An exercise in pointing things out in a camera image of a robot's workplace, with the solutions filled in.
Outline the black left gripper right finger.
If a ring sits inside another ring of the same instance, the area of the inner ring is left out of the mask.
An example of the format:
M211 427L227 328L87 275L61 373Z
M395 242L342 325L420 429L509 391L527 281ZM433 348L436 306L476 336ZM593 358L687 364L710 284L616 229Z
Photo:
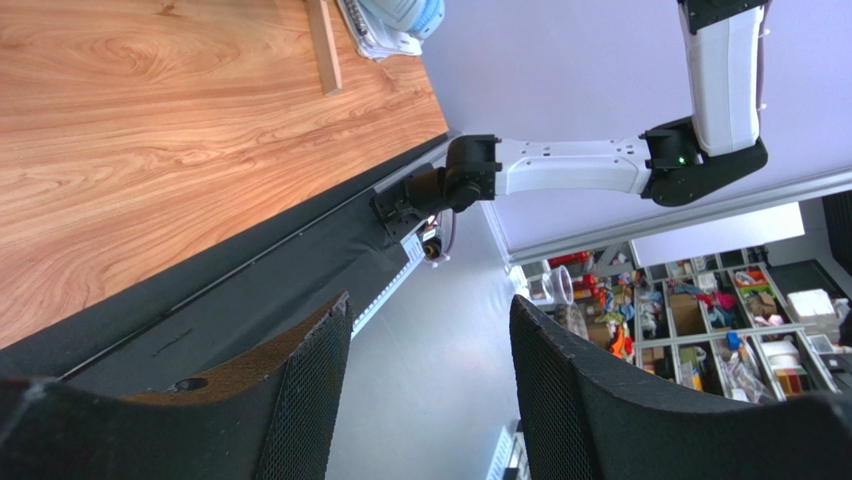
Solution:
M851 399L754 405L647 373L510 307L520 419L535 479L847 479Z

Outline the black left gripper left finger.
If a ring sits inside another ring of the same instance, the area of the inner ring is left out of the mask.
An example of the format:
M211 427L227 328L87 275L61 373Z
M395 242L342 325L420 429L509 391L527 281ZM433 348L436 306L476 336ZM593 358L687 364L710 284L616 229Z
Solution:
M339 294L288 331L163 392L1 384L5 479L321 479L354 312Z

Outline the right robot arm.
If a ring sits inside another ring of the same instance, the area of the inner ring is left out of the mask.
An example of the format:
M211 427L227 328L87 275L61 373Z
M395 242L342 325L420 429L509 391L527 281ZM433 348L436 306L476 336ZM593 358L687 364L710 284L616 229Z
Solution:
M406 237L444 211L525 191L608 190L663 207L690 204L763 168L760 136L766 1L678 5L692 114L624 139L524 142L462 135L446 162L378 191L387 233Z

